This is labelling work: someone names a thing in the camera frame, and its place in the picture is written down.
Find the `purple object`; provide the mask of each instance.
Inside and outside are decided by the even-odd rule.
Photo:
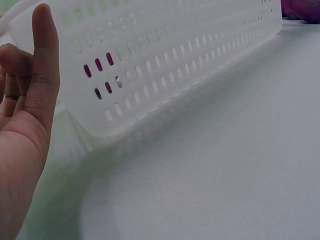
[[[293,20],[298,20],[299,17],[294,12],[291,6],[291,0],[281,0],[282,13]]]
[[[320,23],[320,0],[290,0],[296,15],[310,24]]]

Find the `plastic basket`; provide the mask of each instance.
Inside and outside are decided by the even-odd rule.
[[[47,0],[60,39],[59,100],[91,135],[115,137],[281,29],[280,0]],[[33,52],[24,0],[0,43]]]

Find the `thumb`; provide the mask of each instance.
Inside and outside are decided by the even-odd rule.
[[[59,40],[50,7],[38,5],[32,16],[34,41],[32,79],[24,110],[51,132],[60,86]]]

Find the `finger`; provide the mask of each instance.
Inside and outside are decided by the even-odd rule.
[[[0,131],[11,121],[11,117],[6,117],[0,121]]]
[[[9,75],[17,81],[15,87],[18,86],[19,93],[26,96],[32,77],[33,56],[12,44],[5,44],[0,47],[0,65],[7,77]]]
[[[60,86],[59,40],[51,10],[38,5],[32,16],[33,72],[24,110],[37,118],[50,132]]]
[[[6,75],[7,73],[5,69],[2,66],[0,66],[0,104],[2,103],[5,96]]]
[[[16,77],[6,75],[5,78],[5,99],[0,104],[0,118],[12,117],[20,97],[20,91]]]
[[[16,105],[15,105],[13,116],[16,115],[19,111],[22,111],[25,109],[25,102],[26,102],[26,97],[20,96]]]
[[[0,105],[0,120],[3,118],[9,118],[14,115],[16,109],[17,101],[6,98]]]

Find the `hand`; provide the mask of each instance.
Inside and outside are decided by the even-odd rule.
[[[31,204],[48,155],[60,85],[58,34],[48,5],[34,10],[32,28],[33,56],[11,44],[0,47],[2,240],[16,237]]]

